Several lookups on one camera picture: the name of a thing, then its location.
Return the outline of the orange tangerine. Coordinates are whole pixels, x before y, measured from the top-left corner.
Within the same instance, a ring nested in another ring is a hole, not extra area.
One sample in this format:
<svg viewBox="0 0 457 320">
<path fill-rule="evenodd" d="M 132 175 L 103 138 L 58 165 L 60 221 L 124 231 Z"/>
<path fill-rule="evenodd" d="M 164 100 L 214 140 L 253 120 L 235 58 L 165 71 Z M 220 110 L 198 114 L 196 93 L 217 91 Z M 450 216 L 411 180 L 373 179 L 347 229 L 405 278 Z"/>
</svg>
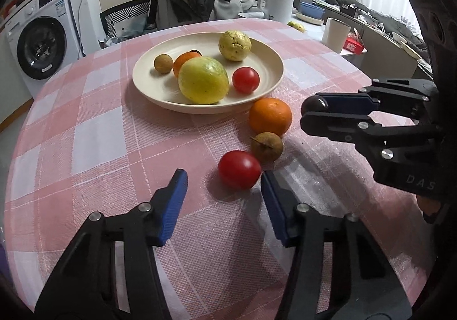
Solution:
<svg viewBox="0 0 457 320">
<path fill-rule="evenodd" d="M 249 110 L 249 127 L 255 134 L 270 132 L 282 137 L 292 124 L 292 111 L 282 100 L 263 98 Z"/>
<path fill-rule="evenodd" d="M 177 57 L 173 63 L 173 74 L 175 75 L 175 77 L 176 78 L 178 77 L 181 67 L 186 61 L 193 59 L 193 58 L 200 57 L 200 56 L 201 56 L 201 53 L 199 51 L 192 50 L 192 51 L 185 52 L 182 55 L 180 55 L 179 57 Z"/>
</svg>

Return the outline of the red tomato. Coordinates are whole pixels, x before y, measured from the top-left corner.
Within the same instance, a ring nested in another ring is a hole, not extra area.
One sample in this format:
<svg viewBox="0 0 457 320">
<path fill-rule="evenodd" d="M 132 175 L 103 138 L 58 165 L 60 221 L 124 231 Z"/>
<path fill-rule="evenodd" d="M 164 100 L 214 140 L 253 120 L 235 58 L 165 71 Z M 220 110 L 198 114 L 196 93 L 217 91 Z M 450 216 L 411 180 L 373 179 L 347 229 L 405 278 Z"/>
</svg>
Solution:
<svg viewBox="0 0 457 320">
<path fill-rule="evenodd" d="M 259 74 L 250 67 L 241 67 L 232 74 L 232 84 L 238 92 L 251 94 L 259 86 Z"/>
<path fill-rule="evenodd" d="M 251 189 L 258 181 L 262 167 L 259 161 L 245 151 L 230 151 L 218 164 L 219 176 L 229 187 L 238 190 Z"/>
</svg>

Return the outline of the yellow green guava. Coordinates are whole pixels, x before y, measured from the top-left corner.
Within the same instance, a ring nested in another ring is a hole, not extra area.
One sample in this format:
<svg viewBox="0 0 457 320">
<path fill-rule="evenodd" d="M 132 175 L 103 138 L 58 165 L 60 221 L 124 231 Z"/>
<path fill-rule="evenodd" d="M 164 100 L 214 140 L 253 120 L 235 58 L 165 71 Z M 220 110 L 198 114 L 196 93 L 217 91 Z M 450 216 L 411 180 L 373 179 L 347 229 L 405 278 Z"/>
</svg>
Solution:
<svg viewBox="0 0 457 320">
<path fill-rule="evenodd" d="M 229 76 L 224 65 L 211 57 L 200 56 L 186 61 L 178 75 L 181 93 L 196 104 L 219 102 L 229 92 Z"/>
</svg>

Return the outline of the dark plum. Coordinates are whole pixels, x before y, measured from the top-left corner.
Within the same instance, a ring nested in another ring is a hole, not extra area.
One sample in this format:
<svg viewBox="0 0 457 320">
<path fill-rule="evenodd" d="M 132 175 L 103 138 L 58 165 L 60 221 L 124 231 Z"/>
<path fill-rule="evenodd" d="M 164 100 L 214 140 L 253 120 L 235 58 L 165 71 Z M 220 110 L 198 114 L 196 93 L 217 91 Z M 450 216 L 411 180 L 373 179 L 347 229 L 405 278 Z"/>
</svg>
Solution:
<svg viewBox="0 0 457 320">
<path fill-rule="evenodd" d="M 327 110 L 327 101 L 319 95 L 313 95 L 303 101 L 300 108 L 300 114 L 304 116 L 308 112 L 325 112 Z"/>
</svg>

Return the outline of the red box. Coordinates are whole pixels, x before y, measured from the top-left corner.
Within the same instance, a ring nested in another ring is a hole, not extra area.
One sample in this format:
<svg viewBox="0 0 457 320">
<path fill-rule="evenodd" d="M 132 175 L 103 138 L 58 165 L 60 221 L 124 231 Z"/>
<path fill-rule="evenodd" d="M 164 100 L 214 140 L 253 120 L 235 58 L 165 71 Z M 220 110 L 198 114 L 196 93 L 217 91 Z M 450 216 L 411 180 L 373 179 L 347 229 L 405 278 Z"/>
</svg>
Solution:
<svg viewBox="0 0 457 320">
<path fill-rule="evenodd" d="M 365 50 L 364 43 L 354 33 L 349 33 L 343 48 L 355 55 L 361 55 Z"/>
</svg>

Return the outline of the white paper cup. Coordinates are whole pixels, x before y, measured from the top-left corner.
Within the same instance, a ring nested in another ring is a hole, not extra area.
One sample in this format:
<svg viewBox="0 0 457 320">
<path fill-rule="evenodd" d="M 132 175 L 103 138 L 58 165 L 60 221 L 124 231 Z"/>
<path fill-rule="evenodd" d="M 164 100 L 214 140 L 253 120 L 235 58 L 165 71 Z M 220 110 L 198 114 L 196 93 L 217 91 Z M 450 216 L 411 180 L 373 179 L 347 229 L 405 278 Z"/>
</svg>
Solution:
<svg viewBox="0 0 457 320">
<path fill-rule="evenodd" d="M 328 18 L 324 27 L 321 43 L 336 53 L 343 50 L 351 27 L 343 21 Z"/>
</svg>

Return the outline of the small yellow fruit on counter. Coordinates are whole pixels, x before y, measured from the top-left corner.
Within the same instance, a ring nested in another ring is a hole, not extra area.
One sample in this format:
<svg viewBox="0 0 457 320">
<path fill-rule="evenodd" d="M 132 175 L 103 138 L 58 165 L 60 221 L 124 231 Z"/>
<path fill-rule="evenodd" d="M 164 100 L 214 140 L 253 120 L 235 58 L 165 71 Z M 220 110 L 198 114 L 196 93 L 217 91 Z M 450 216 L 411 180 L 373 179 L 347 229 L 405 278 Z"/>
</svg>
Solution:
<svg viewBox="0 0 457 320">
<path fill-rule="evenodd" d="M 300 24 L 296 21 L 289 21 L 287 23 L 288 26 L 294 28 L 295 30 L 298 30 L 300 31 L 301 33 L 304 33 L 305 32 L 305 28 L 304 28 L 304 25 L 303 24 Z"/>
</svg>

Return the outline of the blue bowl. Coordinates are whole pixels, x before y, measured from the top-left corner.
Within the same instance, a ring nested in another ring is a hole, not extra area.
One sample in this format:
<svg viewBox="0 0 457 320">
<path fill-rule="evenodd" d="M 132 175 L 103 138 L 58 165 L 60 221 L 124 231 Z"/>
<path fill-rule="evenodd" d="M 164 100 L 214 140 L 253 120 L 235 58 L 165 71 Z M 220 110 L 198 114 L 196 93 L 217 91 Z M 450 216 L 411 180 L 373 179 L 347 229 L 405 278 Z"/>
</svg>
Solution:
<svg viewBox="0 0 457 320">
<path fill-rule="evenodd" d="M 301 2 L 300 3 L 300 12 L 304 16 L 312 17 L 315 19 L 321 19 L 324 15 L 324 9 L 314 5 L 312 3 Z"/>
</svg>

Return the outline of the pink checkered tablecloth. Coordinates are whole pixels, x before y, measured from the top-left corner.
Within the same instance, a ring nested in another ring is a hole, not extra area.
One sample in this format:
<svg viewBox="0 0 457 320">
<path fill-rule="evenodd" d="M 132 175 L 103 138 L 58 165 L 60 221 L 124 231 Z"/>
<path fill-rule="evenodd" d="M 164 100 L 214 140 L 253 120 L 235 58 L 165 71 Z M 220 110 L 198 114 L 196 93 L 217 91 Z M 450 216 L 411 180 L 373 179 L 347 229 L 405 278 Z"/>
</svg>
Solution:
<svg viewBox="0 0 457 320">
<path fill-rule="evenodd" d="M 155 255 L 175 319 L 272 319 L 293 250 L 274 236 L 259 189 L 219 178 L 228 151 L 245 150 L 246 113 L 188 115 L 160 108 L 133 85 L 137 60 L 173 37 L 241 30 L 271 46 L 285 76 L 273 95 L 294 118 L 316 92 L 355 92 L 370 79 L 284 24 L 238 19 L 134 38 L 62 69 L 20 131 L 9 170 L 5 239 L 12 280 L 33 307 L 87 216 L 126 213 L 184 169 L 188 191 L 172 238 Z"/>
</svg>

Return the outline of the white electric kettle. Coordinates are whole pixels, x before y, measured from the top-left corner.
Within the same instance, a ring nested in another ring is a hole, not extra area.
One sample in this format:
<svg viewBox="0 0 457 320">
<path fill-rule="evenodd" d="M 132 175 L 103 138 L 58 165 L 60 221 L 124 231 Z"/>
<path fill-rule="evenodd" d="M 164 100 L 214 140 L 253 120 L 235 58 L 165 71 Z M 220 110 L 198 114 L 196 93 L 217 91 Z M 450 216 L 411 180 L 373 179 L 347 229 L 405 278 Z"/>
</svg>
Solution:
<svg viewBox="0 0 457 320">
<path fill-rule="evenodd" d="M 259 0 L 258 8 L 263 18 L 287 24 L 292 16 L 294 0 Z"/>
</svg>

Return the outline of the pale yellow bumpy guava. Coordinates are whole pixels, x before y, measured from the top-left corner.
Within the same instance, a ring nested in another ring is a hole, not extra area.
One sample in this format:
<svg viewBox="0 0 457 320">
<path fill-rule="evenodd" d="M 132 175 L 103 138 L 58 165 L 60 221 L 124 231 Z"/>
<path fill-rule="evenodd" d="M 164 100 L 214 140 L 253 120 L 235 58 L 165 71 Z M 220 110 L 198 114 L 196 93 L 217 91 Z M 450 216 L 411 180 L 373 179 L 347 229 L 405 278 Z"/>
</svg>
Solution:
<svg viewBox="0 0 457 320">
<path fill-rule="evenodd" d="M 226 31 L 219 38 L 219 51 L 229 61 L 243 61 L 251 48 L 250 37 L 241 31 Z"/>
</svg>

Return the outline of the cream round plate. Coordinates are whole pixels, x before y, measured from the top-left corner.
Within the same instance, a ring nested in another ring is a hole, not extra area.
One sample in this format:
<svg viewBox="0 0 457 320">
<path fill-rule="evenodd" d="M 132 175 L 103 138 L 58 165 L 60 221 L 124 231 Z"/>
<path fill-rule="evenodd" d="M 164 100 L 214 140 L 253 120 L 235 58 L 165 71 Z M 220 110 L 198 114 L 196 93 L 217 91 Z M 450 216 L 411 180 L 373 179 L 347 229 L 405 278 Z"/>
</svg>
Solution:
<svg viewBox="0 0 457 320">
<path fill-rule="evenodd" d="M 219 51 L 221 32 L 189 34 L 163 41 L 145 52 L 133 68 L 133 84 L 148 100 L 179 113 L 217 114 L 246 109 L 269 95 L 284 77 L 284 62 L 270 46 L 252 39 L 250 53 L 243 61 L 229 61 Z M 166 54 L 177 59 L 185 52 L 200 51 L 202 56 L 184 62 L 181 73 L 159 73 L 153 65 Z M 259 85 L 249 93 L 237 91 L 233 73 L 250 68 L 258 73 Z"/>
</svg>

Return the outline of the small brown longan in plate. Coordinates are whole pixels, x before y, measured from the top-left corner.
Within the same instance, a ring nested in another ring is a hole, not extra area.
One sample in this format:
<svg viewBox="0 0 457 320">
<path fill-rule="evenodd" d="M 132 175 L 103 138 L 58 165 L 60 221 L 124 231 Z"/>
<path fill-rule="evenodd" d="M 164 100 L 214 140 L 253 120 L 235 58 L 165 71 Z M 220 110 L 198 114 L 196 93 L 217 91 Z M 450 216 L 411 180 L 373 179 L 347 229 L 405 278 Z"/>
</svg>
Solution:
<svg viewBox="0 0 457 320">
<path fill-rule="evenodd" d="M 173 59 L 168 54 L 161 54 L 156 56 L 153 65 L 160 74 L 168 74 L 173 68 Z"/>
</svg>

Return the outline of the white washing machine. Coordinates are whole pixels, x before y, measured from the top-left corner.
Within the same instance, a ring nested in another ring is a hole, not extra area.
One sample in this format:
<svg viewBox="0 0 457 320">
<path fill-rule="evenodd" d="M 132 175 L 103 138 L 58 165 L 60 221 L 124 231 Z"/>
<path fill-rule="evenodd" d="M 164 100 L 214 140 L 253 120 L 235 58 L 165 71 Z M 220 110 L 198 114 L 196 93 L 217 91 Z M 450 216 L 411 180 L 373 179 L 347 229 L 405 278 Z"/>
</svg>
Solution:
<svg viewBox="0 0 457 320">
<path fill-rule="evenodd" d="M 32 97 L 53 75 L 85 55 L 71 0 L 26 0 L 6 22 L 5 31 Z"/>
</svg>

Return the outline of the black patterned chair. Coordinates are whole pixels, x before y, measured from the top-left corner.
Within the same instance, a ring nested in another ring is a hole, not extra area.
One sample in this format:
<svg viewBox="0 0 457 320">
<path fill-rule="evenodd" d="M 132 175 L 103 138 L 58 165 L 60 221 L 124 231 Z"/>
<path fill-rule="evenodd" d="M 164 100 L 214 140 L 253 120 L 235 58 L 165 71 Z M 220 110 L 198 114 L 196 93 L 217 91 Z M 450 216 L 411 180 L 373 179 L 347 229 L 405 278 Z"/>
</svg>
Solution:
<svg viewBox="0 0 457 320">
<path fill-rule="evenodd" d="M 118 41 L 143 34 L 147 27 L 149 0 L 130 0 L 100 13 L 106 37 Z"/>
</svg>

